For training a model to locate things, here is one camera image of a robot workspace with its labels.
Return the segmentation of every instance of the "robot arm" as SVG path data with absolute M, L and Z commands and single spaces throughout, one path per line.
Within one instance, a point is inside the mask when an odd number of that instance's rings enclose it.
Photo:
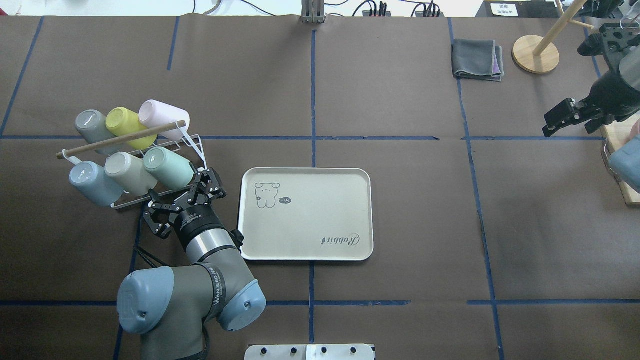
M 622 30 L 617 24 L 604 24 L 578 48 L 583 56 L 603 55 L 609 72 L 591 87 L 581 101 L 565 99 L 545 114 L 545 137 L 569 125 L 587 122 L 587 133 L 600 126 L 623 122 L 640 110 L 640 35 Z
M 206 358 L 205 322 L 217 318 L 225 330 L 242 329 L 262 314 L 266 299 L 240 255 L 242 234 L 228 232 L 211 206 L 226 196 L 213 169 L 199 172 L 171 204 L 161 204 L 153 190 L 149 194 L 143 218 L 158 237 L 174 229 L 193 265 L 127 276 L 118 291 L 120 324 L 141 335 L 143 360 Z

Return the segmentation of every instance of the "white mounting bracket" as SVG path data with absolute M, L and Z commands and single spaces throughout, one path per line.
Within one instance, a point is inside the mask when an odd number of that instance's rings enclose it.
M 367 344 L 252 345 L 244 360 L 375 360 L 376 347 Z
M 324 14 L 324 0 L 302 0 L 302 22 L 316 22 L 321 24 L 326 19 Z

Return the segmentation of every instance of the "printed logo on tray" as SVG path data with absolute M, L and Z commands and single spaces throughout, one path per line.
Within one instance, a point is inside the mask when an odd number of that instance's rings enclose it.
M 280 183 L 256 183 L 255 199 L 258 202 L 258 208 L 273 209 L 277 202 L 285 205 L 290 204 L 291 198 L 281 197 L 278 199 L 278 189 L 280 189 Z
M 360 242 L 360 235 L 351 234 L 345 238 L 322 238 L 321 245 L 346 245 L 355 246 Z

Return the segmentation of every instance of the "cartoon bear drawing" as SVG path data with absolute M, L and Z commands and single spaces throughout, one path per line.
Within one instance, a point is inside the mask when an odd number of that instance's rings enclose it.
M 278 196 L 278 183 L 257 183 L 255 185 L 255 198 L 258 200 L 258 208 L 271 209 L 276 206 L 276 196 Z

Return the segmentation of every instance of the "yellow cup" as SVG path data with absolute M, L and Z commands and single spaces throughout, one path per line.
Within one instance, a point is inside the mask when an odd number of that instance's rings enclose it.
M 106 123 L 107 130 L 115 136 L 137 133 L 138 131 L 147 129 L 143 124 L 140 124 L 138 114 L 126 108 L 115 108 L 111 110 L 109 115 L 107 115 Z M 144 150 L 150 147 L 157 137 L 157 135 L 152 135 L 127 143 L 136 150 Z

